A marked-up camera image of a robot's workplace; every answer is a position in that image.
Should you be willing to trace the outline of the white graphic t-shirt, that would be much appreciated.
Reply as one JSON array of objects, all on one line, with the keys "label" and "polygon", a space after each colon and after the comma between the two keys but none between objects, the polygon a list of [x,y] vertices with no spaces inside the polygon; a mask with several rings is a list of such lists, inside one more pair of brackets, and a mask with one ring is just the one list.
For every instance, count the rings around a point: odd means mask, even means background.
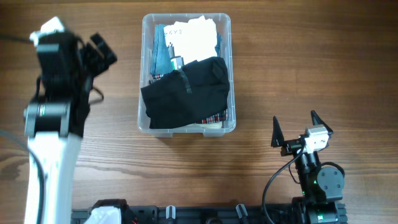
[{"label": "white graphic t-shirt", "polygon": [[164,27],[165,45],[174,69],[217,57],[218,33],[213,19],[204,16]]}]

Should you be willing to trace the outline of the cream cloth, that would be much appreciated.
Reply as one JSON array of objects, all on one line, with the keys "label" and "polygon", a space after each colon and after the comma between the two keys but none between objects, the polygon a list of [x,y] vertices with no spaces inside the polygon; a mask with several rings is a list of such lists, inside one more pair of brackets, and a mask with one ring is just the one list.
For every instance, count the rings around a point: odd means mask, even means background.
[{"label": "cream cloth", "polygon": [[194,124],[194,126],[198,126],[198,127],[201,127],[201,128],[208,128],[208,129],[220,129],[223,126],[223,122],[206,123],[206,124]]}]

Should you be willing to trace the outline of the black garment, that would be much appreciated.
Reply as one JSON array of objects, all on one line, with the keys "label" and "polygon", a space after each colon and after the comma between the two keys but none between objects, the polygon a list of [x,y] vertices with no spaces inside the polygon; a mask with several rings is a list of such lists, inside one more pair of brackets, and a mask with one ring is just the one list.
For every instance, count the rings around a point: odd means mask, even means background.
[{"label": "black garment", "polygon": [[151,129],[195,124],[228,109],[228,69],[221,57],[194,61],[141,88]]}]

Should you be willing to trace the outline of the blue denim jeans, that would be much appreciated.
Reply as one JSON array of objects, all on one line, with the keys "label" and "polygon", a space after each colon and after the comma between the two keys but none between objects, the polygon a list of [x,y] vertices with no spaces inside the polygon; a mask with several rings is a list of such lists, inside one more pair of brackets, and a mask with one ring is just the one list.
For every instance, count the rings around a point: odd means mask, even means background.
[{"label": "blue denim jeans", "polygon": [[171,63],[169,50],[165,42],[165,27],[165,24],[159,24],[155,26],[155,35],[150,66],[150,74],[153,77],[156,75],[169,73],[174,69]]}]

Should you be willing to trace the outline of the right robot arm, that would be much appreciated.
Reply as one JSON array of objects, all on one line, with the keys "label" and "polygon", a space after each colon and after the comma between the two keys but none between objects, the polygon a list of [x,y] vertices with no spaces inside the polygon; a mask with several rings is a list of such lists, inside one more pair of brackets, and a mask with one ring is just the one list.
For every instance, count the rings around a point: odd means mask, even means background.
[{"label": "right robot arm", "polygon": [[[268,181],[262,196],[262,211],[266,223],[347,223],[343,198],[345,171],[334,162],[321,162],[318,152],[328,147],[333,130],[312,110],[312,125],[297,139],[286,140],[279,121],[273,117],[272,147],[281,148],[281,156],[293,159],[282,166]],[[266,193],[272,181],[294,164],[301,197],[294,197],[290,205],[267,208]]]}]

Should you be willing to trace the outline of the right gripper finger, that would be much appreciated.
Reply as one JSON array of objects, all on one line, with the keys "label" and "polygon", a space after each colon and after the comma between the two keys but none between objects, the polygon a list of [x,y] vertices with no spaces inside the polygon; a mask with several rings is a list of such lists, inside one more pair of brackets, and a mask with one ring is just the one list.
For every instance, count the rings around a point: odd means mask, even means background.
[{"label": "right gripper finger", "polygon": [[326,130],[328,131],[328,134],[333,134],[333,130],[329,127],[329,125],[327,125],[327,124],[319,117],[319,115],[316,113],[315,110],[311,110],[310,115],[311,115],[311,119],[312,119],[313,125],[323,125],[323,126],[326,128]]},{"label": "right gripper finger", "polygon": [[284,147],[285,139],[279,121],[277,119],[277,116],[273,117],[272,122],[273,122],[273,130],[272,130],[271,146]]}]

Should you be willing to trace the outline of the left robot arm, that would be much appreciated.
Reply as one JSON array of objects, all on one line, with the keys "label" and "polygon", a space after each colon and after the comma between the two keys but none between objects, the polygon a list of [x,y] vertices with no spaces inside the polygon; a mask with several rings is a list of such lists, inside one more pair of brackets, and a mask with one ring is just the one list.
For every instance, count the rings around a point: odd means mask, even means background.
[{"label": "left robot arm", "polygon": [[75,165],[93,104],[94,79],[118,58],[99,34],[85,43],[70,31],[39,34],[42,73],[24,110],[30,153],[24,223],[69,223]]}]

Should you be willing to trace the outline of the red navy plaid shirt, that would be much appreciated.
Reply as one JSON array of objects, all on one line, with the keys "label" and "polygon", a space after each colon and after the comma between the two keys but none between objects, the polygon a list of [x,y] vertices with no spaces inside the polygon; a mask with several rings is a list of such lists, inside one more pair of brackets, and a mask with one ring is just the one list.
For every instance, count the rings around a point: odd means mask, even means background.
[{"label": "red navy plaid shirt", "polygon": [[[160,80],[164,74],[158,74],[154,75],[151,80],[149,80],[149,84],[153,84],[154,82]],[[210,117],[200,119],[195,124],[212,124],[212,123],[218,123],[222,121],[226,121],[228,118],[228,109],[225,109],[223,111],[220,111]]]}]

